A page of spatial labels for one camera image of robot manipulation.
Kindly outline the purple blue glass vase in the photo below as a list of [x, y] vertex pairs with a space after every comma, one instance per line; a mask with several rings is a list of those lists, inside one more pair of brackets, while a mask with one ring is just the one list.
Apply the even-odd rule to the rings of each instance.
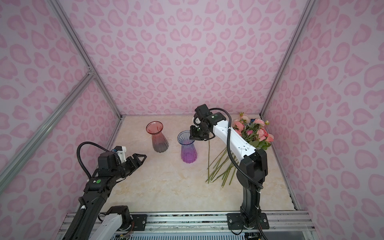
[[194, 140], [190, 139], [190, 132], [183, 131], [178, 135], [178, 143], [181, 145], [181, 159], [184, 163], [192, 164], [197, 160], [198, 154], [194, 146]]

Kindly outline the cream white rose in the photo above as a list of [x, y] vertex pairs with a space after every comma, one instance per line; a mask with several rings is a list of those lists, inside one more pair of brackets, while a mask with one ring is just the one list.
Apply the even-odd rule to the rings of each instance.
[[207, 180], [206, 182], [209, 184], [210, 183], [210, 152], [211, 152], [211, 144], [210, 140], [208, 140], [208, 166], [207, 166]]

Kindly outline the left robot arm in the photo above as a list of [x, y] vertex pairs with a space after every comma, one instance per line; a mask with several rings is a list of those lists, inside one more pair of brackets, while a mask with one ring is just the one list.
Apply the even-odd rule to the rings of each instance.
[[100, 154], [97, 174], [87, 182], [83, 196], [79, 197], [80, 207], [64, 239], [87, 240], [113, 187], [119, 179], [124, 180], [137, 170], [146, 158], [146, 155], [133, 154], [122, 162], [114, 151]]

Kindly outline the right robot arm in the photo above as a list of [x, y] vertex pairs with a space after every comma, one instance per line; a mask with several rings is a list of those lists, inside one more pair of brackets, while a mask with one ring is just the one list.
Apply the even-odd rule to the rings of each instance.
[[190, 127], [190, 139], [208, 141], [219, 138], [226, 144], [231, 163], [237, 169], [236, 176], [243, 187], [243, 202], [238, 222], [245, 229], [268, 229], [268, 219], [260, 207], [261, 190], [268, 175], [267, 154], [246, 142], [232, 128], [230, 114], [220, 108], [200, 105], [195, 109], [194, 123]]

